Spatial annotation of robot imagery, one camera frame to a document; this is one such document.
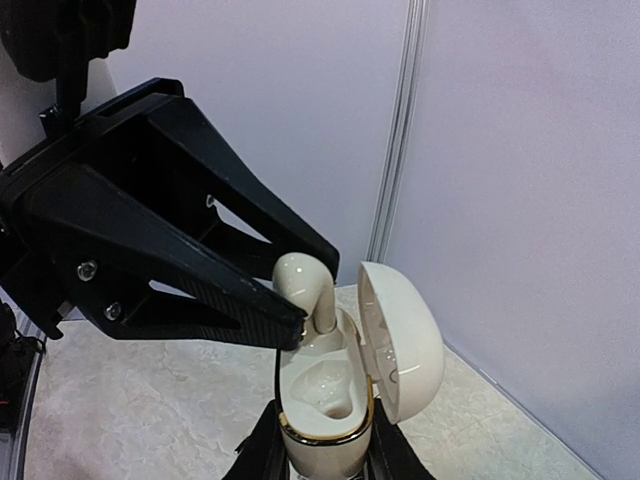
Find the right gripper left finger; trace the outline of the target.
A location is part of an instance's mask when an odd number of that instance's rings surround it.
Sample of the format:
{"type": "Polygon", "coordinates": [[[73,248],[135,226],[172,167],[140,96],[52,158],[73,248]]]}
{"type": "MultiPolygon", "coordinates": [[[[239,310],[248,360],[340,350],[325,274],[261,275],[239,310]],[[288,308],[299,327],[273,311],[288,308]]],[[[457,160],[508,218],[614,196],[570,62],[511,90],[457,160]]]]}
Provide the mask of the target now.
{"type": "Polygon", "coordinates": [[[288,458],[280,433],[276,402],[263,410],[251,434],[237,449],[227,480],[276,480],[288,478],[288,458]]]}

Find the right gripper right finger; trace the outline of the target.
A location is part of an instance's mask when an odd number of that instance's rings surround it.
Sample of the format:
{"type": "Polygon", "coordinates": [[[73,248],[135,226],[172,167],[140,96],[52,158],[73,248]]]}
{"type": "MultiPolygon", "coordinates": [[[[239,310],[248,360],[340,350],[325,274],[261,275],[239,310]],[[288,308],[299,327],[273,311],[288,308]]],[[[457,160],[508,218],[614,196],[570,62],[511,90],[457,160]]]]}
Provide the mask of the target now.
{"type": "Polygon", "coordinates": [[[422,464],[401,429],[386,417],[374,399],[369,444],[369,478],[376,480],[435,480],[422,464]]]}

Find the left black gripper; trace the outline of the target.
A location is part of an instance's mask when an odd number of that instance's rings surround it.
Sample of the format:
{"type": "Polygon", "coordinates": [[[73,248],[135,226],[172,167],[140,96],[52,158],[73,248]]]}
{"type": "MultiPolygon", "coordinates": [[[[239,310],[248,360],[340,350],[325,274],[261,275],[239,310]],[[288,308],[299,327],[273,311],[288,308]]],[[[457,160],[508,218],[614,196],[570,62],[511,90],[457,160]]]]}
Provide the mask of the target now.
{"type": "Polygon", "coordinates": [[[45,139],[1,170],[1,287],[46,337],[63,336],[60,309],[71,301],[118,340],[298,346],[301,308],[95,170],[67,164],[40,180],[59,162],[30,161],[76,122],[56,105],[39,121],[45,139]]]}

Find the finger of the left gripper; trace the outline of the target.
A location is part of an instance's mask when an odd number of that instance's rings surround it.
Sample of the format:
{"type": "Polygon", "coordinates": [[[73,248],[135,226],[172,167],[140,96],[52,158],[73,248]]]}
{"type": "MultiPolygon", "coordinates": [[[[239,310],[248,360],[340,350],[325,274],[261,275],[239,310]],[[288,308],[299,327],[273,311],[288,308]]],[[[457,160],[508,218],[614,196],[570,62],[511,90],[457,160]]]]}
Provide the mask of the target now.
{"type": "Polygon", "coordinates": [[[252,173],[192,100],[174,98],[149,113],[146,122],[151,146],[168,156],[171,167],[264,237],[217,220],[204,234],[204,246],[263,280],[292,252],[320,260],[337,278],[338,250],[252,173]]]}

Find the cream earbud charging case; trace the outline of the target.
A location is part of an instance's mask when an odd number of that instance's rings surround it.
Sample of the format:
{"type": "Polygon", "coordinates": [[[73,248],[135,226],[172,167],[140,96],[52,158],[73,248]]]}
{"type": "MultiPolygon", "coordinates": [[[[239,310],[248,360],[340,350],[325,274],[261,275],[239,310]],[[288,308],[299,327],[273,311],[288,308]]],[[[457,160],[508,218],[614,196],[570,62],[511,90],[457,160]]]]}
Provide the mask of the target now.
{"type": "Polygon", "coordinates": [[[369,466],[374,399],[394,425],[423,411],[444,373],[437,323],[413,284],[379,263],[359,267],[357,320],[335,303],[336,328],[276,360],[276,409],[293,468],[306,479],[352,479],[369,466]]]}

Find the cream white earbud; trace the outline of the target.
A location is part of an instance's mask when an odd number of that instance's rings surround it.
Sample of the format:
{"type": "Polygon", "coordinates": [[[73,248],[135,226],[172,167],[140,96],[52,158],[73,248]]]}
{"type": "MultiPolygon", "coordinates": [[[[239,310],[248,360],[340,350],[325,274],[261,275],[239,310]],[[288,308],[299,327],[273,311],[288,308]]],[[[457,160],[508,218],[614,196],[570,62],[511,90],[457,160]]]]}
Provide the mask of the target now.
{"type": "Polygon", "coordinates": [[[276,261],[272,280],[276,292],[304,310],[318,334],[336,328],[334,281],[324,263],[305,253],[284,254],[276,261]]]}

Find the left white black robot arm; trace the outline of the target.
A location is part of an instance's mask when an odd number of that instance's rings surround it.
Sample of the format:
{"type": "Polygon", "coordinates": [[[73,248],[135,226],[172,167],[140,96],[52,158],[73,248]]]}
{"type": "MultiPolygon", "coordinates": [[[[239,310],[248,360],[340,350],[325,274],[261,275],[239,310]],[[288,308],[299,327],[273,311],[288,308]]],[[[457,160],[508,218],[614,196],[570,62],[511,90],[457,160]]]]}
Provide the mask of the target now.
{"type": "Polygon", "coordinates": [[[51,81],[45,139],[1,172],[1,285],[51,339],[75,307],[118,340],[280,350],[337,323],[338,251],[188,98],[154,78],[81,110],[89,64],[128,46],[131,1],[5,1],[18,73],[51,81]]]}

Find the aluminium front rail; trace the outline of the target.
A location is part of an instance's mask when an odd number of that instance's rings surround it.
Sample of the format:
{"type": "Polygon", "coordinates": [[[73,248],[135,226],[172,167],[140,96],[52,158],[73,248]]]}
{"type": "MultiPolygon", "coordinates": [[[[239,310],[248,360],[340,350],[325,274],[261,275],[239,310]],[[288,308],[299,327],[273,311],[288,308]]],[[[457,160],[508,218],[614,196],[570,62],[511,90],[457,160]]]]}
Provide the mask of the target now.
{"type": "Polygon", "coordinates": [[[45,341],[18,329],[15,310],[1,303],[1,478],[23,479],[28,434],[45,341]]]}

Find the left aluminium frame post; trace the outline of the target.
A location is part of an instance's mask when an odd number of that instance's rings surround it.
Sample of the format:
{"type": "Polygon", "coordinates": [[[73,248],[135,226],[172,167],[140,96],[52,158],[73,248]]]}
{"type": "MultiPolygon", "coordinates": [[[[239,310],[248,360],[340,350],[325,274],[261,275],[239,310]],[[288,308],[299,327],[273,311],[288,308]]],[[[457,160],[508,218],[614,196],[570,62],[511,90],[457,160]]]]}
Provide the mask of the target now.
{"type": "Polygon", "coordinates": [[[383,263],[390,242],[419,89],[430,6],[431,2],[426,0],[409,2],[384,168],[367,250],[368,261],[383,263]]]}

